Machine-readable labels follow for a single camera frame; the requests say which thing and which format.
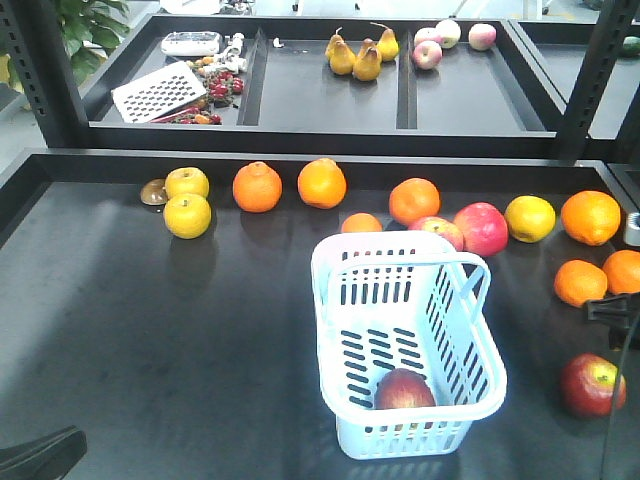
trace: white plastic basket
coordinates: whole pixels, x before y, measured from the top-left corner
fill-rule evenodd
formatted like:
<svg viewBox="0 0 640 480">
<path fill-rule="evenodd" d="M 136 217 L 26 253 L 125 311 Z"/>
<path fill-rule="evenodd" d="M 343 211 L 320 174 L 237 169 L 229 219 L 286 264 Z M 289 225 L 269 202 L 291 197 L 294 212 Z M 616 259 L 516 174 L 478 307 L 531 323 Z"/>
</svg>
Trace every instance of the white plastic basket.
<svg viewBox="0 0 640 480">
<path fill-rule="evenodd" d="M 482 258 L 424 231 L 345 233 L 316 246 L 311 274 L 320 388 L 347 455 L 450 453 L 502 405 Z M 436 406 L 374 409 L 377 383 L 396 367 L 420 373 Z"/>
</svg>

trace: yellow apple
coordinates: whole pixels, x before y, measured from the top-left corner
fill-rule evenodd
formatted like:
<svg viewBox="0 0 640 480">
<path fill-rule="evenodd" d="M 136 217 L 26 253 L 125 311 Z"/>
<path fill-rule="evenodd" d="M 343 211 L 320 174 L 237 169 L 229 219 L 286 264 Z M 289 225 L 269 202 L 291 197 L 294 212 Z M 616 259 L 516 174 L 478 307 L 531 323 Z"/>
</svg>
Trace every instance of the yellow apple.
<svg viewBox="0 0 640 480">
<path fill-rule="evenodd" d="M 207 198 L 209 195 L 209 179 L 198 167 L 181 167 L 169 172 L 164 182 L 168 198 L 181 193 L 195 193 Z"/>
</svg>

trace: red apple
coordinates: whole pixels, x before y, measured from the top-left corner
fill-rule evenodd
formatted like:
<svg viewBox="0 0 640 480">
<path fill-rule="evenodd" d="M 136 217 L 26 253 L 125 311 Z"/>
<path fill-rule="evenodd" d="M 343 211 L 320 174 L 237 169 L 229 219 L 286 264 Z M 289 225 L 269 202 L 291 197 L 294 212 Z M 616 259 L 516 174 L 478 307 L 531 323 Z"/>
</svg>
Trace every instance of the red apple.
<svg viewBox="0 0 640 480">
<path fill-rule="evenodd" d="M 438 44 L 442 44 L 442 35 L 433 27 L 424 27 L 418 30 L 413 36 L 413 44 L 418 45 L 425 40 L 431 40 Z"/>
<path fill-rule="evenodd" d="M 433 407 L 436 404 L 422 376 L 406 368 L 393 369 L 382 377 L 373 402 L 378 410 Z"/>
<path fill-rule="evenodd" d="M 500 210 L 487 202 L 467 205 L 453 218 L 464 236 L 464 248 L 481 257 L 504 250 L 509 242 L 509 228 Z"/>
<path fill-rule="evenodd" d="M 425 40 L 413 49 L 413 63 L 422 70 L 431 70 L 442 60 L 442 48 L 433 40 Z"/>
<path fill-rule="evenodd" d="M 442 217 L 422 217 L 411 223 L 409 230 L 424 230 L 425 232 L 433 232 L 442 238 L 449 240 L 458 252 L 464 249 L 464 236 L 460 229 L 449 220 Z"/>
<path fill-rule="evenodd" d="M 496 43 L 496 29 L 488 23 L 476 23 L 469 29 L 469 45 L 474 50 L 489 50 Z"/>
<path fill-rule="evenodd" d="M 578 417 L 603 417 L 611 413 L 613 386 L 618 368 L 608 360 L 582 353 L 567 363 L 560 375 L 562 399 Z M 617 409 L 627 400 L 627 383 L 620 379 Z"/>
</svg>

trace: pink apple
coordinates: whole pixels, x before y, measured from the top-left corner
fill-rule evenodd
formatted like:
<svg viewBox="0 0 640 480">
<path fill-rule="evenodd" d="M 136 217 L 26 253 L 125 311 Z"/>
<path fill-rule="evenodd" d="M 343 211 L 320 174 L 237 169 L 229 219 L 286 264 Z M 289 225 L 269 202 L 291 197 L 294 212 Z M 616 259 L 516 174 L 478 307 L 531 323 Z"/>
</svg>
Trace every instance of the pink apple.
<svg viewBox="0 0 640 480">
<path fill-rule="evenodd" d="M 453 218 L 462 235 L 464 248 L 481 257 L 490 257 L 504 250 L 509 241 L 509 229 L 500 210 L 486 202 L 467 205 Z"/>
<path fill-rule="evenodd" d="M 442 48 L 453 48 L 458 44 L 461 30 L 460 25 L 455 20 L 446 18 L 439 21 L 436 25 L 436 30 L 442 35 Z"/>
<path fill-rule="evenodd" d="M 474 50 L 489 50 L 496 43 L 496 29 L 488 23 L 476 23 L 469 30 L 469 45 Z"/>
<path fill-rule="evenodd" d="M 422 70 L 430 70 L 442 60 L 442 48 L 433 40 L 425 40 L 413 49 L 413 62 Z"/>
<path fill-rule="evenodd" d="M 413 44 L 419 45 L 425 40 L 431 40 L 437 44 L 442 44 L 442 35 L 433 27 L 424 27 L 416 32 L 413 37 Z"/>
<path fill-rule="evenodd" d="M 424 230 L 440 235 L 453 245 L 458 252 L 464 249 L 464 236 L 460 229 L 449 220 L 442 217 L 422 217 L 411 223 L 409 230 Z"/>
</svg>

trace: green leaf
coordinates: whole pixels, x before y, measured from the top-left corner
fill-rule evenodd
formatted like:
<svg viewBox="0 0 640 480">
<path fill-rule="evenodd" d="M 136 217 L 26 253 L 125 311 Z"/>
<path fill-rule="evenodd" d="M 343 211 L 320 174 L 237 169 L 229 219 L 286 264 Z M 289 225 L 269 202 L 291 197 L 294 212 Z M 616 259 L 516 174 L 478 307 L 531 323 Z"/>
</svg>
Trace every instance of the green leaf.
<svg viewBox="0 0 640 480">
<path fill-rule="evenodd" d="M 0 56 L 0 83 L 9 83 L 9 55 Z"/>
<path fill-rule="evenodd" d="M 108 28 L 94 25 L 91 27 L 91 41 L 96 45 L 100 45 L 103 48 L 114 49 L 120 45 L 120 37 L 118 37 L 113 31 Z"/>
<path fill-rule="evenodd" d="M 81 48 L 71 57 L 71 68 L 76 83 L 80 85 L 94 73 L 102 63 L 101 57 L 88 48 Z"/>
<path fill-rule="evenodd" d="M 130 29 L 124 23 L 121 23 L 111 17 L 102 15 L 101 13 L 97 13 L 97 12 L 94 14 L 93 17 L 96 24 L 113 30 L 115 33 L 117 33 L 121 37 L 125 37 L 129 34 Z"/>
<path fill-rule="evenodd" d="M 99 0 L 99 3 L 104 3 L 105 5 L 118 10 L 124 17 L 129 15 L 129 5 L 126 2 L 122 2 L 121 0 Z"/>
<path fill-rule="evenodd" d="M 84 8 L 84 2 L 82 0 L 57 0 L 56 8 L 58 14 L 78 17 Z"/>
<path fill-rule="evenodd" d="M 102 13 L 103 15 L 107 15 L 110 16 L 111 15 L 111 10 L 109 10 L 109 7 L 107 5 L 104 4 L 88 4 L 85 9 L 82 11 L 82 14 L 85 15 L 86 17 L 89 17 L 91 19 L 93 19 L 93 15 L 95 12 L 98 13 Z"/>
<path fill-rule="evenodd" d="M 85 21 L 81 20 L 80 18 L 65 17 L 66 22 L 64 24 L 64 27 L 62 27 L 63 36 L 65 38 L 75 37 L 80 41 L 90 41 L 90 22 L 87 19 L 85 23 Z"/>
<path fill-rule="evenodd" d="M 16 92 L 24 93 L 24 88 L 20 82 L 20 75 L 18 75 L 18 71 L 13 64 L 12 58 L 9 58 L 9 61 L 7 62 L 7 69 L 9 70 L 9 86 Z"/>
<path fill-rule="evenodd" d="M 62 40 L 64 42 L 64 48 L 67 51 L 67 56 L 69 57 L 82 48 L 82 40 L 78 40 L 70 30 L 62 30 Z"/>
</svg>

